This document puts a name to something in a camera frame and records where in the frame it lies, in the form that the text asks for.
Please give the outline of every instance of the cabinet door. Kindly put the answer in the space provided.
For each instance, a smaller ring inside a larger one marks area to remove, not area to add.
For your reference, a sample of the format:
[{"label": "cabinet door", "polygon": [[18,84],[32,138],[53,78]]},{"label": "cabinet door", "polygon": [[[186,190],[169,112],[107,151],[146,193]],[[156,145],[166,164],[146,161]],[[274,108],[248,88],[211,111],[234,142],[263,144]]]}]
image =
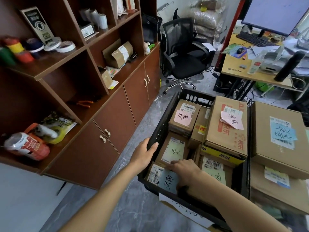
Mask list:
[{"label": "cabinet door", "polygon": [[145,70],[147,77],[147,89],[149,104],[152,104],[160,90],[160,64],[159,64],[159,45],[145,59]]},{"label": "cabinet door", "polygon": [[125,91],[137,126],[149,109],[147,82],[143,63],[126,81]]},{"label": "cabinet door", "polygon": [[116,150],[121,153],[136,129],[129,102],[123,87],[119,88],[94,121]]},{"label": "cabinet door", "polygon": [[118,152],[91,121],[82,133],[56,160],[47,174],[57,178],[99,189],[119,157]]}]

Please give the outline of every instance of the computer mouse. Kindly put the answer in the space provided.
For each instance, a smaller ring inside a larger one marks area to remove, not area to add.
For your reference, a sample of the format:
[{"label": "computer mouse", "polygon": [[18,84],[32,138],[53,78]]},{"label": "computer mouse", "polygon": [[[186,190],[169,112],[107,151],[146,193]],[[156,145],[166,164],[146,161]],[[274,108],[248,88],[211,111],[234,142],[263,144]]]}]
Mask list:
[{"label": "computer mouse", "polygon": [[244,51],[245,51],[244,48],[239,48],[239,49],[236,51],[236,53],[237,53],[237,54],[241,54],[241,53],[244,52]]}]

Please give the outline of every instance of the orange-handled pliers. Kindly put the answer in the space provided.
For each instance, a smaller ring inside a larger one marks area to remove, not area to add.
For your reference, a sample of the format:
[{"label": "orange-handled pliers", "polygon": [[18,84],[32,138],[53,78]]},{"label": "orange-handled pliers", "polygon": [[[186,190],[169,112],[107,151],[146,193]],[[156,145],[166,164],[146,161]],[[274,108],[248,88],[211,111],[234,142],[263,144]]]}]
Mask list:
[{"label": "orange-handled pliers", "polygon": [[89,105],[85,105],[85,103],[93,104],[93,101],[78,101],[78,102],[68,101],[68,103],[69,104],[79,105],[79,106],[82,106],[82,107],[90,108],[90,106]]}]

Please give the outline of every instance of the chair base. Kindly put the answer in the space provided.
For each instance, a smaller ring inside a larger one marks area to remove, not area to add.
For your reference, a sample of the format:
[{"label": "chair base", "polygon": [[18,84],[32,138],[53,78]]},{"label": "chair base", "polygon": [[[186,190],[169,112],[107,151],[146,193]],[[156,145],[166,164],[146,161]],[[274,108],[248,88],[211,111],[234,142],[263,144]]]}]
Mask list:
[{"label": "chair base", "polygon": [[170,89],[170,88],[172,88],[172,87],[174,87],[174,86],[176,86],[176,85],[179,85],[179,87],[180,87],[180,89],[181,89],[181,91],[183,91],[183,87],[182,87],[182,85],[181,84],[185,84],[185,85],[191,85],[192,87],[193,87],[193,89],[194,90],[196,90],[196,87],[195,87],[195,85],[193,85],[192,83],[190,83],[190,82],[186,82],[187,80],[186,79],[180,79],[180,80],[176,80],[176,79],[173,79],[173,78],[168,78],[166,81],[167,81],[167,83],[169,82],[169,80],[171,80],[171,81],[175,81],[176,83],[175,84],[173,84],[173,85],[170,85],[164,92],[163,92],[163,94],[164,95],[166,95],[167,93],[168,93],[168,90]]}]

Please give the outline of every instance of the hand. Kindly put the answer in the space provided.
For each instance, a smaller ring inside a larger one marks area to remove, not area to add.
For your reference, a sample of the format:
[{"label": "hand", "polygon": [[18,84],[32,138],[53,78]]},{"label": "hand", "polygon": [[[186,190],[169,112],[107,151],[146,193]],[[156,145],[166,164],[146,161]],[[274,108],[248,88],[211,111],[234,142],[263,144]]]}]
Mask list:
[{"label": "hand", "polygon": [[146,138],[144,141],[140,142],[140,144],[135,148],[131,159],[130,164],[134,166],[136,170],[136,175],[140,173],[147,165],[150,163],[151,158],[158,148],[158,143],[156,142],[151,146],[149,151],[147,151],[147,144],[150,138]]},{"label": "hand", "polygon": [[190,186],[194,179],[194,176],[201,171],[191,159],[177,161],[174,160],[165,168],[177,173],[177,175],[179,176],[178,187]]}]

